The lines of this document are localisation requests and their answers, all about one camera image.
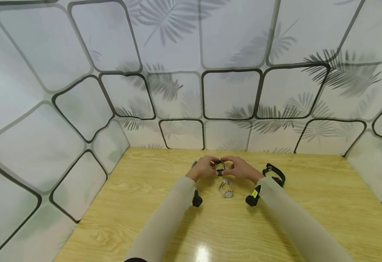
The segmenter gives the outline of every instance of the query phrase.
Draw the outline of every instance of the wristband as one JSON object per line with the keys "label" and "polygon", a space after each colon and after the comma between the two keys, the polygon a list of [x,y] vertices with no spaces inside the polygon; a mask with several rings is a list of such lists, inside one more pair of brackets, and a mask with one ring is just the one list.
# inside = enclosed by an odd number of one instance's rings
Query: wristband
{"label": "wristband", "polygon": [[[191,168],[193,168],[195,165],[196,165],[197,161],[194,161],[194,163],[191,165]],[[203,199],[201,198],[201,196],[198,195],[198,190],[197,188],[195,188],[194,190],[194,197],[192,199],[192,205],[194,207],[199,207],[203,202]]]}
{"label": "wristband", "polygon": [[[284,176],[283,172],[280,169],[276,168],[275,166],[271,165],[270,163],[267,163],[266,168],[262,170],[262,174],[265,176],[265,174],[269,171],[273,171],[280,177],[278,178],[273,176],[271,178],[274,179],[274,181],[277,182],[277,184],[279,184],[280,187],[284,187],[286,177]],[[257,185],[257,187],[255,187],[252,194],[246,197],[245,202],[251,207],[256,206],[259,200],[260,192],[261,192],[261,185]]]}

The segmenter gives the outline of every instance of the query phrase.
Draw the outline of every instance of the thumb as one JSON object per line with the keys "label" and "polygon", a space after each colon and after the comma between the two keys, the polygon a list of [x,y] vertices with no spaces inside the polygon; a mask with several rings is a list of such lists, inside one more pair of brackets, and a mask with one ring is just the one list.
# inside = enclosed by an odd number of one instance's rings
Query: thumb
{"label": "thumb", "polygon": [[222,171],[222,175],[225,176],[225,175],[232,175],[234,176],[235,175],[235,169],[226,169],[226,170],[223,170]]}

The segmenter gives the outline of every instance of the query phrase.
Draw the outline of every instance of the yellow label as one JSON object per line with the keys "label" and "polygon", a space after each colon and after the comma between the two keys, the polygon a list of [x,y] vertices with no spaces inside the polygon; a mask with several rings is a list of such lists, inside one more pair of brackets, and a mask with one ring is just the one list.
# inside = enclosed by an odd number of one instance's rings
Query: yellow label
{"label": "yellow label", "polygon": [[257,195],[258,195],[258,192],[257,192],[256,190],[254,190],[254,192],[252,192],[252,196],[253,196],[254,198],[256,198]]}

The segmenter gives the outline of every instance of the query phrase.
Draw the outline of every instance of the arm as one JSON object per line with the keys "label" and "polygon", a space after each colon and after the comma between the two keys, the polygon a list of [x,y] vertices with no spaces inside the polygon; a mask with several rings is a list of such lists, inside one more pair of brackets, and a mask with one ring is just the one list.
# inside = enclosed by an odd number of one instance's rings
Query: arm
{"label": "arm", "polygon": [[261,185],[260,197],[273,210],[291,242],[307,262],[354,261],[324,227],[291,199],[271,177],[265,177],[239,157],[227,156],[222,157],[222,160],[233,162],[223,174],[249,179]]}
{"label": "arm", "polygon": [[206,155],[198,160],[186,176],[178,179],[138,234],[123,261],[141,258],[147,262],[160,262],[163,259],[171,238],[192,203],[195,182],[201,177],[216,175],[211,161],[218,160],[216,157]]}

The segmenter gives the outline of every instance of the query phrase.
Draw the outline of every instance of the hand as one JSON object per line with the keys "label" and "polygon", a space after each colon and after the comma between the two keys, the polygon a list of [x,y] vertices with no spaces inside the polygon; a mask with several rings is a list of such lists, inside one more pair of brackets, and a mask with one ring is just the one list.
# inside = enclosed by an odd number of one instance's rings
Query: hand
{"label": "hand", "polygon": [[217,157],[213,157],[211,155],[203,156],[185,176],[197,182],[200,177],[216,175],[218,173],[213,168],[213,164],[211,162],[216,162],[218,160],[219,159]]}
{"label": "hand", "polygon": [[233,164],[229,169],[222,171],[222,175],[232,175],[238,178],[251,180],[254,184],[258,183],[258,180],[265,177],[260,171],[253,168],[245,160],[238,156],[224,156],[221,158],[223,162],[232,161]]}

